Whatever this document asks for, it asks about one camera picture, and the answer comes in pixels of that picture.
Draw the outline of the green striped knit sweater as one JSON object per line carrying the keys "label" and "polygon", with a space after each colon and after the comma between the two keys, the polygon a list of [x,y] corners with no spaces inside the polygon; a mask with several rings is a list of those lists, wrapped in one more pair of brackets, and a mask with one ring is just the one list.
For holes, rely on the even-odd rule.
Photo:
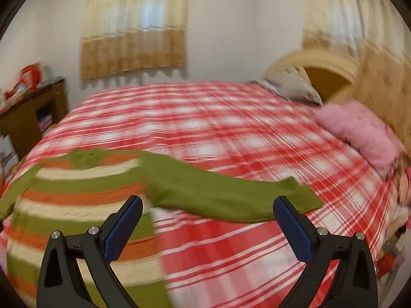
{"label": "green striped knit sweater", "polygon": [[139,307],[170,307],[160,245],[151,209],[185,211],[239,225],[272,218],[275,197],[286,196],[301,213],[323,206],[306,184],[289,177],[246,180],[199,169],[146,151],[76,150],[48,158],[20,175],[1,198],[1,217],[11,219],[6,279],[35,307],[40,267],[53,230],[80,236],[91,227],[100,249]]}

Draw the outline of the pink fluffy blanket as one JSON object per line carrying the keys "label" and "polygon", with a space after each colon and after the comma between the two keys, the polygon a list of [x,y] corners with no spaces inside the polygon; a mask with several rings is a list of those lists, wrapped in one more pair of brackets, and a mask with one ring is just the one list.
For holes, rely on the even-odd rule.
{"label": "pink fluffy blanket", "polygon": [[405,148],[392,128],[363,104],[326,104],[315,112],[316,122],[355,148],[382,178],[393,175]]}

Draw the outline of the brown wooden desk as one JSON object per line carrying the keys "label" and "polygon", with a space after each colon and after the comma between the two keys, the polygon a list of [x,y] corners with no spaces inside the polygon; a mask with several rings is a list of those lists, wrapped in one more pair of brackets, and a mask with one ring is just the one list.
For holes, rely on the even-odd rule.
{"label": "brown wooden desk", "polygon": [[40,119],[52,116],[58,124],[68,114],[66,80],[55,78],[47,85],[26,92],[18,102],[1,111],[1,135],[9,136],[19,159],[42,139]]}

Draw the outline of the red white plaid bedspread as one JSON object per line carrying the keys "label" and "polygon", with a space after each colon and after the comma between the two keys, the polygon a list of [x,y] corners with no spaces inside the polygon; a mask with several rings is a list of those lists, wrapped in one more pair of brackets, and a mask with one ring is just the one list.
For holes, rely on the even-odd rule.
{"label": "red white plaid bedspread", "polygon": [[303,271],[272,201],[380,252],[398,181],[257,83],[175,83],[87,98],[29,153],[1,199],[8,278],[36,305],[50,234],[100,225],[131,195],[144,214],[112,267],[140,307],[277,307]]}

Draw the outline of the tan fuzzy blanket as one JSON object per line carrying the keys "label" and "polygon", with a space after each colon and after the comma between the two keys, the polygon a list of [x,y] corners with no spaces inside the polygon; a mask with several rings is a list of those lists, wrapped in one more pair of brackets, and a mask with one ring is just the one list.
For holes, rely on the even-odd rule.
{"label": "tan fuzzy blanket", "polygon": [[364,42],[352,97],[387,123],[410,155],[410,54]]}

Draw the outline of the red bag on desk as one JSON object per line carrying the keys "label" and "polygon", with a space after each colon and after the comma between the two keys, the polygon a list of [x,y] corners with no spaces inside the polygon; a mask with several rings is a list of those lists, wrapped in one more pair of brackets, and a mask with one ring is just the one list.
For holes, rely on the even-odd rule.
{"label": "red bag on desk", "polygon": [[15,86],[4,92],[4,98],[10,99],[20,91],[35,90],[41,82],[41,70],[39,63],[34,63],[23,68]]}

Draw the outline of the cream arched bed headboard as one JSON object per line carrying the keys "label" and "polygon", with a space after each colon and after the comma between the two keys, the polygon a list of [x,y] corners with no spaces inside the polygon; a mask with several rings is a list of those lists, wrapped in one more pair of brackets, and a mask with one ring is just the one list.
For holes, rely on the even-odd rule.
{"label": "cream arched bed headboard", "polygon": [[309,81],[323,102],[344,104],[352,98],[359,63],[352,57],[328,49],[300,49],[271,63],[265,78],[294,67]]}

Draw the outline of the grey patterned pillow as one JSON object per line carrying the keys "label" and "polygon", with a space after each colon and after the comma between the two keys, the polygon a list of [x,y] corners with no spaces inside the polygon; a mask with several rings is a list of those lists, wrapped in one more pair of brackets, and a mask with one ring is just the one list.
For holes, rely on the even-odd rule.
{"label": "grey patterned pillow", "polygon": [[311,85],[311,81],[303,76],[294,66],[266,72],[263,79],[265,85],[270,88],[270,90],[284,99],[312,103],[320,106],[323,105],[323,100]]}

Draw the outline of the beige patterned window curtain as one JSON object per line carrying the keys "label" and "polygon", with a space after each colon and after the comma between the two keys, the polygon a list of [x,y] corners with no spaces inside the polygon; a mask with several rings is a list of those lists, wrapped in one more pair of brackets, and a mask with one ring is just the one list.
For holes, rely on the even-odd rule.
{"label": "beige patterned window curtain", "polygon": [[186,65],[188,0],[87,0],[81,79]]}

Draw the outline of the beige curtain near headboard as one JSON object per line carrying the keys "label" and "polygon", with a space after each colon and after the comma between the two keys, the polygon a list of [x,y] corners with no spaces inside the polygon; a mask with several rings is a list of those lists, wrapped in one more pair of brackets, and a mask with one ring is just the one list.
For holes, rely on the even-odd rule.
{"label": "beige curtain near headboard", "polygon": [[390,0],[305,0],[302,46],[359,60],[366,48],[410,57],[410,29]]}

